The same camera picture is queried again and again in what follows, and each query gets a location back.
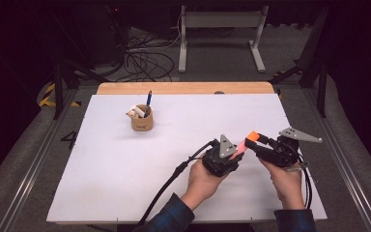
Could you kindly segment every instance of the hand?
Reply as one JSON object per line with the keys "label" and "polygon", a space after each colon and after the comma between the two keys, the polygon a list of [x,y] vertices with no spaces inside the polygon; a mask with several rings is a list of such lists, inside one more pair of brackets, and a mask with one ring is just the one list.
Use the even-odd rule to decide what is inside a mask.
{"label": "hand", "polygon": [[305,209],[301,190],[302,172],[288,172],[263,159],[259,160],[271,174],[272,183],[275,186],[278,199],[282,202],[282,208],[284,210]]}
{"label": "hand", "polygon": [[227,176],[212,175],[204,167],[203,161],[198,159],[190,168],[188,187],[181,199],[191,211],[194,211],[204,200],[214,195],[219,184]]}

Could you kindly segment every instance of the blue pen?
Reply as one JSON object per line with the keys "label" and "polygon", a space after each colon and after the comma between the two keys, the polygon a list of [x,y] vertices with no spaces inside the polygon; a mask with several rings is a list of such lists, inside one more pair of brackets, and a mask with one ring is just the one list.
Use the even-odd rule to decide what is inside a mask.
{"label": "blue pen", "polygon": [[149,110],[151,100],[152,100],[152,91],[149,91],[149,96],[147,97],[147,103],[146,103],[146,110],[144,110],[145,118],[148,116],[147,111]]}

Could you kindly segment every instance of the person's left hand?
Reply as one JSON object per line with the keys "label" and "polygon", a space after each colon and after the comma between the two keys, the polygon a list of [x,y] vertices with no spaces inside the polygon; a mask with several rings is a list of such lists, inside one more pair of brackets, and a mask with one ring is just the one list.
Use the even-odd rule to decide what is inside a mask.
{"label": "person's left hand", "polygon": [[210,198],[216,192],[219,184],[228,175],[217,177],[212,175],[198,159],[190,168],[188,187],[182,196],[183,202],[190,210],[195,210],[204,200]]}

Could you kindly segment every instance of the gray carpet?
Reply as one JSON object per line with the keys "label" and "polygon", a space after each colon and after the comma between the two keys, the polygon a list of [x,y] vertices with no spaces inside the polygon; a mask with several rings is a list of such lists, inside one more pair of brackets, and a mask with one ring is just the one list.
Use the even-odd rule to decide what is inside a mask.
{"label": "gray carpet", "polygon": [[[286,71],[294,66],[293,60],[300,57],[310,30],[311,28],[307,27],[298,30],[294,26],[266,27],[259,45],[267,69],[265,73],[256,71],[247,46],[247,40],[255,33],[252,29],[236,29],[226,38],[207,31],[189,33],[185,73],[177,72],[179,59],[177,44],[148,51],[161,52],[171,57],[174,61],[171,76],[178,81],[262,81],[271,79],[275,72]],[[170,65],[167,59],[162,57],[156,59],[162,66]],[[121,69],[107,78],[115,80],[124,75],[125,72]],[[328,80],[326,104],[328,117],[321,119],[315,114],[312,101],[309,99],[309,93],[315,93],[316,87],[302,90],[297,84],[299,78],[300,76],[294,75],[274,86],[281,90],[281,102],[290,124],[301,131],[323,137],[324,141],[328,141],[328,138],[321,122],[329,124],[334,141],[339,144],[346,161],[352,167],[371,207],[371,158],[346,119],[337,99],[334,82]],[[53,194],[71,153],[69,142],[60,140],[71,131],[79,130],[90,97],[96,93],[97,87],[98,84],[94,80],[82,80],[79,90],[73,92],[72,100],[82,102],[82,105],[67,107],[65,117],[58,122],[58,129],[47,149],[42,169],[39,170],[39,176],[24,205],[19,207],[20,213],[13,220],[12,231],[99,231],[85,225],[57,225],[45,221]],[[0,223],[39,152],[47,132],[53,127],[53,115],[53,107],[43,107],[0,168]],[[309,169],[328,215],[328,219],[316,222],[319,231],[369,231],[361,213],[363,209],[356,203],[357,199],[350,191],[346,178],[344,179],[345,174],[338,168],[339,163],[329,143],[301,142],[300,149],[310,162]],[[257,232],[277,231],[275,221],[251,225]],[[116,225],[99,226],[116,231]],[[117,231],[126,230],[129,228],[117,227]]]}

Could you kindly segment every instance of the white stand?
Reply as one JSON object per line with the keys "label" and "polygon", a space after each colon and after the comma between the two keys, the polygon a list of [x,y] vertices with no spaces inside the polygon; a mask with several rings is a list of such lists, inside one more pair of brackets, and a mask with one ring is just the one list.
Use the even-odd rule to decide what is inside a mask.
{"label": "white stand", "polygon": [[254,56],[259,73],[265,72],[265,66],[258,50],[261,34],[267,18],[268,6],[261,12],[187,12],[182,6],[182,40],[180,47],[179,72],[186,71],[186,28],[201,27],[257,27],[254,41],[249,41],[249,47]]}

